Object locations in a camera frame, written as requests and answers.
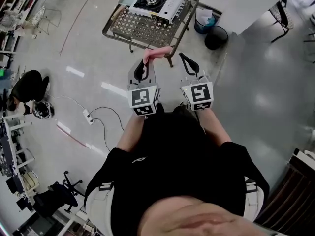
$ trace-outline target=black chair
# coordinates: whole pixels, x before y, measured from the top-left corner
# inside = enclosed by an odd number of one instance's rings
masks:
[[[284,30],[284,34],[276,37],[271,41],[271,43],[287,35],[289,30],[293,29],[294,27],[293,21],[291,20],[290,15],[286,9],[286,3],[287,0],[281,0],[269,9],[270,14],[276,19],[273,24],[275,25],[276,23],[279,23]]]
[[[63,174],[65,177],[63,185],[55,182],[48,187],[48,191],[34,196],[35,204],[33,205],[33,208],[40,216],[51,217],[57,209],[65,204],[69,205],[69,208],[67,210],[65,209],[65,211],[70,213],[72,207],[78,206],[74,196],[78,194],[83,197],[85,196],[74,188],[79,183],[82,183],[82,180],[75,184],[71,184],[66,175],[68,174],[68,171],[65,171]]]

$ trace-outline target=wire mesh tabletop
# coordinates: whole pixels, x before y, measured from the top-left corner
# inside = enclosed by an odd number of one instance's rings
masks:
[[[166,23],[156,18],[132,14],[126,6],[113,21],[110,30],[118,36],[155,47],[169,46],[190,8],[191,2],[184,0],[172,23]]]

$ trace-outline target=trash can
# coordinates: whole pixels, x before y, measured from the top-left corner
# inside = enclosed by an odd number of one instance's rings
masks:
[[[212,26],[205,26],[198,22],[197,17],[195,16],[195,31],[199,34],[207,34]]]
[[[205,38],[205,45],[210,50],[216,50],[223,46],[228,40],[228,35],[220,26],[212,26]]]

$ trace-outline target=power strip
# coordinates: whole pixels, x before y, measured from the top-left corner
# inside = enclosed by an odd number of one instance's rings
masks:
[[[89,123],[89,125],[92,125],[94,123],[94,120],[87,109],[83,111],[83,115],[85,119],[87,120],[87,122]]]

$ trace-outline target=blue bin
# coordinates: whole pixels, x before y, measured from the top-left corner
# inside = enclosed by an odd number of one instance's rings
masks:
[[[195,15],[195,31],[198,32],[199,34],[207,34],[212,26],[213,25],[205,26],[205,25],[199,23],[197,20],[197,15]]]

